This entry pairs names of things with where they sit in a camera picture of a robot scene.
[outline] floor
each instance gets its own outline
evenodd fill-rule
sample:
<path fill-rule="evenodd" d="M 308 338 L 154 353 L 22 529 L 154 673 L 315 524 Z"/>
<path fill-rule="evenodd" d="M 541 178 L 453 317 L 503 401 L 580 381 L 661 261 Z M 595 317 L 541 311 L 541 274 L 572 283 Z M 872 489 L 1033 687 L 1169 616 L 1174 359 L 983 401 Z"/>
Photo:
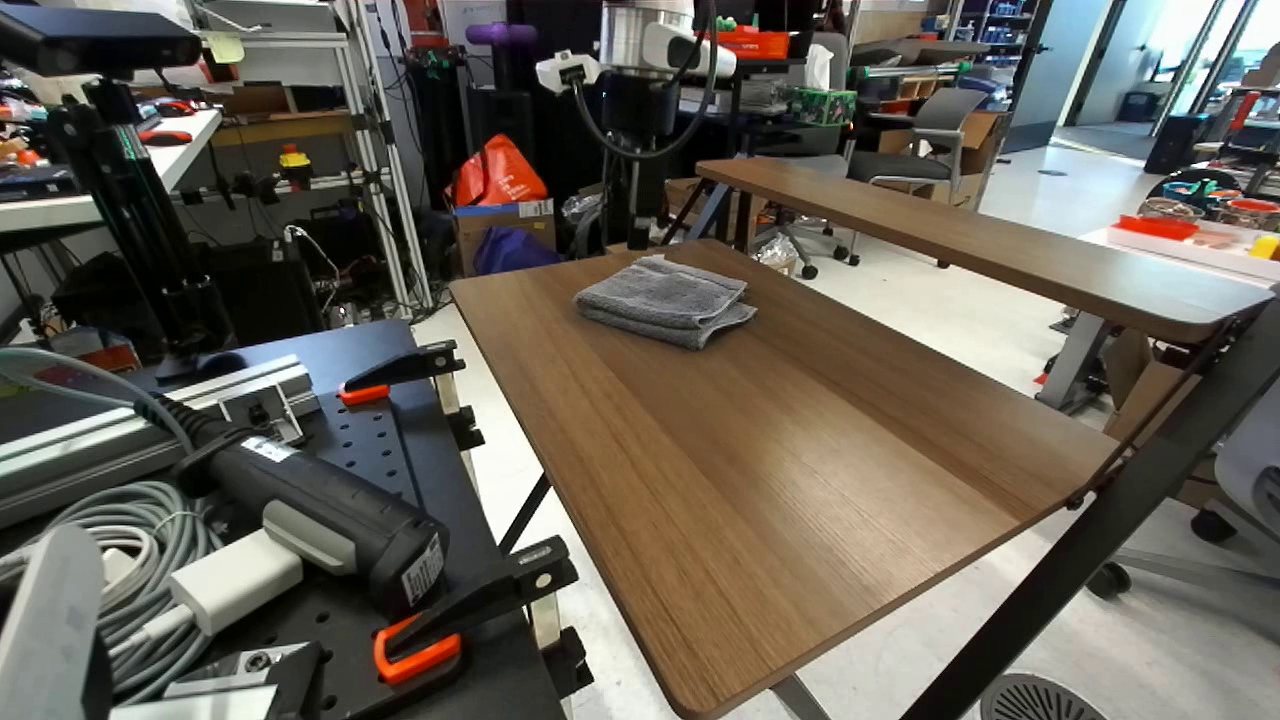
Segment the floor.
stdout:
<path fill-rule="evenodd" d="M 1137 207 L 1146 186 L 1151 179 L 1141 178 L 1141 165 L 1100 153 L 1015 153 L 995 170 L 983 212 L 1055 231 L 1087 231 L 1117 220 L 1117 212 Z M 1060 338 L 1046 328 L 1060 321 L 1055 304 L 958 270 L 935 270 L 927 257 L 876 239 L 855 239 L 855 247 L 864 257 L 859 270 L 818 261 L 818 281 L 811 281 L 811 287 L 1004 381 L 1009 388 L 1037 388 L 1033 377 L 1060 348 Z M 503 533 L 541 478 L 541 464 L 460 317 L 444 309 L 414 326 L 414 338 L 460 339 L 467 359 L 467 371 L 460 371 L 460 397 L 474 407 L 486 436 L 486 444 L 470 453 L 470 473 L 493 529 Z M 1040 529 L 1015 537 L 967 571 L 832 647 L 806 664 L 799 681 L 834 720 L 899 715 L 1066 521 L 1066 514 L 1046 515 Z M 1157 543 L 1146 548 L 1157 555 L 1181 551 L 1210 564 L 1221 548 L 1193 541 L 1184 524 L 1187 510 L 1169 503 L 1151 515 L 1141 541 Z M 567 714 L 584 720 L 672 715 L 557 496 L 526 529 L 526 541 L 541 537 L 564 537 L 580 570 L 580 583 L 559 592 L 559 621 L 580 630 L 595 683 L 572 697 Z M 1122 601 L 1076 595 L 1066 612 L 1015 662 L 1015 673 L 1066 683 L 1109 720 L 1276 715 L 1280 643 L 1225 612 L 1205 612 L 1171 592 L 1157 592 L 1157 583 L 1145 583 L 1141 570 L 1132 571 L 1137 590 Z M 782 715 L 786 714 L 776 697 L 754 697 L 732 714 L 732 720 Z"/>
<path fill-rule="evenodd" d="M 1071 150 L 1093 150 L 1093 153 L 1110 153 L 1126 159 L 1146 159 L 1151 158 L 1151 126 L 1080 126 L 1080 129 L 1055 129 L 1055 146 Z"/>

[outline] orange handle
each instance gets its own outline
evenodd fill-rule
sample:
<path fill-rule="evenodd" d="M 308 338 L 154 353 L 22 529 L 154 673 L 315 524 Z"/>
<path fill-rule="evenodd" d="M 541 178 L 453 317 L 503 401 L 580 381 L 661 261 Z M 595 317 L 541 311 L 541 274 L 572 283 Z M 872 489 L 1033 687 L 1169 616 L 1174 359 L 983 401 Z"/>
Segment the orange handle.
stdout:
<path fill-rule="evenodd" d="M 410 683 L 410 681 L 421 681 L 421 677 L 430 677 L 430 673 L 439 673 L 439 668 L 448 668 L 448 664 L 455 664 L 455 662 L 465 656 L 465 635 L 460 635 L 460 633 L 453 633 L 453 635 L 444 635 L 444 639 L 437 639 L 437 643 L 429 643 L 429 647 L 421 647 L 421 652 L 410 652 L 410 656 L 393 656 L 386 647 L 396 643 L 396 635 L 398 635 L 409 626 L 414 626 L 414 616 L 409 616 L 409 621 L 398 621 L 398 626 L 386 626 L 386 630 L 378 630 L 378 633 L 373 635 L 373 668 L 377 668 L 377 681 L 378 681 L 378 683 L 398 687 L 398 683 Z"/>
<path fill-rule="evenodd" d="M 342 407 L 373 407 L 373 403 L 383 403 L 386 397 L 393 397 L 393 385 L 367 385 L 367 388 L 336 394 L 336 401 Z"/>

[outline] folded cloth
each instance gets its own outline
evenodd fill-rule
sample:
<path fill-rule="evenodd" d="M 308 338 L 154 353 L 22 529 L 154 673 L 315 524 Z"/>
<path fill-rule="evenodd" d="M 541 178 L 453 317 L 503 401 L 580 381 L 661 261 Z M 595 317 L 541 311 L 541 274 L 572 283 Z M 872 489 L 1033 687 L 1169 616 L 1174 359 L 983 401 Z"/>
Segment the folded cloth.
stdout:
<path fill-rule="evenodd" d="M 665 257 L 641 257 L 607 281 L 575 297 L 575 311 L 625 334 L 654 338 L 685 348 L 709 348 L 720 328 L 754 317 L 740 304 L 749 292 L 737 276 L 672 264 Z"/>

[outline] orange bag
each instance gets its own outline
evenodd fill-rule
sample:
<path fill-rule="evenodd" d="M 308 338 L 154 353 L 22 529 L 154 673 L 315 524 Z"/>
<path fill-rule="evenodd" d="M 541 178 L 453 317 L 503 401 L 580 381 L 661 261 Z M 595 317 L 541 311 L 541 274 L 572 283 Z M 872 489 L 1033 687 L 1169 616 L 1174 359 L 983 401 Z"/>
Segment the orange bag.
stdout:
<path fill-rule="evenodd" d="M 453 207 L 470 205 L 519 205 L 547 200 L 547 186 L 513 146 L 513 138 L 493 138 L 465 170 L 453 178 Z"/>

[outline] clamp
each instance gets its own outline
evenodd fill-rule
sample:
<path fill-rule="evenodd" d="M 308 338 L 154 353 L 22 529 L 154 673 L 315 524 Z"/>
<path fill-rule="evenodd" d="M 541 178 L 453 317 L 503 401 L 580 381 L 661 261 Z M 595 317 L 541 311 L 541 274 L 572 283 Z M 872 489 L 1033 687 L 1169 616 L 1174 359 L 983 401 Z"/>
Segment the clamp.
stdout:
<path fill-rule="evenodd" d="M 403 357 L 393 357 L 393 359 L 383 359 L 383 366 L 377 366 L 377 370 L 342 381 L 342 388 L 336 394 L 336 401 L 340 401 L 342 407 L 386 403 L 386 401 L 393 401 L 393 385 L 430 381 L 430 377 L 448 377 L 448 371 L 460 371 L 460 370 L 467 370 L 467 366 L 455 357 L 455 344 L 453 344 L 453 339 L 424 344 L 424 348 L 410 348 L 410 353 L 403 353 Z M 460 453 L 483 444 L 470 407 L 455 407 L 455 414 L 448 414 L 444 420 L 448 420 Z"/>
<path fill-rule="evenodd" d="M 513 551 L 474 590 L 378 630 L 373 635 L 373 668 L 377 668 L 377 681 L 386 683 L 396 697 L 383 697 L 350 715 L 378 715 L 410 697 L 444 687 L 455 673 L 465 673 L 465 643 L 470 633 L 567 583 L 575 583 L 575 570 L 567 560 L 564 541 L 550 537 L 522 551 Z"/>

